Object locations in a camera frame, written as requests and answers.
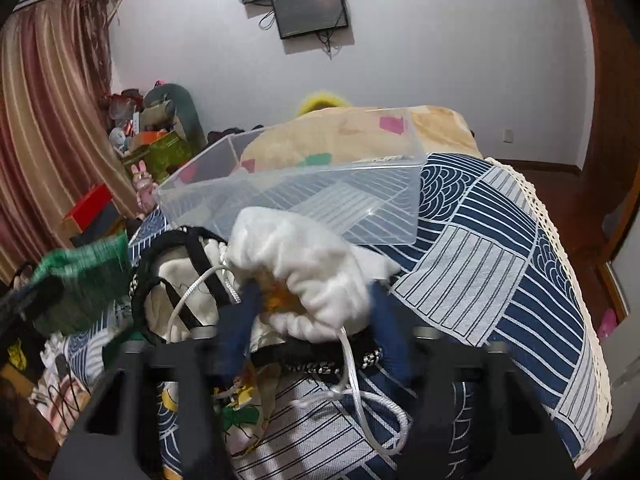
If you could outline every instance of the bunny figurine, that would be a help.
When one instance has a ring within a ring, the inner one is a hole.
[[[136,190],[138,207],[140,211],[148,215],[156,208],[156,199],[152,192],[158,187],[158,184],[154,182],[153,177],[147,172],[144,160],[141,160],[138,166],[134,164],[131,167],[131,173],[133,173],[132,184]]]

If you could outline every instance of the cream lace trim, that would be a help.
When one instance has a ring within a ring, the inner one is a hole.
[[[503,168],[515,179],[515,181],[520,186],[520,189],[524,193],[529,207],[538,217],[540,225],[545,231],[549,241],[551,242],[551,245],[554,248],[556,255],[558,256],[558,259],[562,264],[564,272],[569,277],[571,286],[574,289],[576,300],[578,301],[578,305],[580,306],[582,318],[584,319],[584,329],[591,346],[591,354],[593,355],[593,368],[596,374],[597,396],[595,407],[596,419],[594,423],[593,434],[591,435],[591,438],[587,442],[585,442],[580,455],[578,455],[575,459],[575,466],[578,467],[585,460],[587,460],[591,453],[593,453],[602,443],[607,432],[609,419],[611,418],[611,390],[609,385],[609,373],[607,371],[607,366],[602,355],[602,348],[600,347],[600,342],[598,341],[598,337],[596,336],[593,325],[591,324],[591,315],[589,314],[589,311],[584,304],[584,300],[582,299],[582,291],[580,290],[580,285],[578,284],[578,280],[575,277],[574,269],[571,266],[571,263],[569,263],[569,258],[564,252],[564,247],[562,247],[562,244],[560,243],[558,230],[550,220],[549,213],[546,211],[545,205],[540,202],[540,199],[536,196],[536,188],[532,183],[528,182],[527,179],[524,178],[524,176],[515,171],[511,166],[501,164],[497,160],[490,157],[486,158],[485,160],[500,168]]]

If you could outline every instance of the transparent plastic box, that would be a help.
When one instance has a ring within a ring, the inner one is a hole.
[[[424,161],[406,108],[336,108],[227,136],[155,195],[170,224],[224,239],[242,209],[263,206],[312,218],[355,244],[412,244]]]

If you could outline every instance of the pink striped curtain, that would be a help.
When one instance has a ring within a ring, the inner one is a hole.
[[[106,183],[123,214],[134,191],[108,141],[108,0],[46,0],[0,32],[0,278],[69,246],[60,220]]]

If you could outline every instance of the pink object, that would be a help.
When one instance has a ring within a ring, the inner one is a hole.
[[[191,182],[193,182],[194,176],[196,176],[196,167],[188,166],[182,169],[182,171],[178,175],[178,180],[182,181],[185,184],[190,184]]]
[[[131,167],[133,173],[133,184],[136,190],[136,198],[138,199],[138,207],[145,215],[148,215],[156,208],[156,199],[153,196],[153,190],[158,187],[153,177],[147,172],[144,160],[139,165],[135,164]]]
[[[250,158],[249,160],[245,160],[242,164],[240,164],[243,168],[245,168],[249,173],[255,173],[255,159]]]
[[[380,129],[393,134],[404,134],[404,121],[402,117],[380,117]]]
[[[602,316],[600,327],[598,328],[598,339],[601,341],[609,336],[618,326],[618,320],[616,319],[616,313],[612,308],[608,308]]]

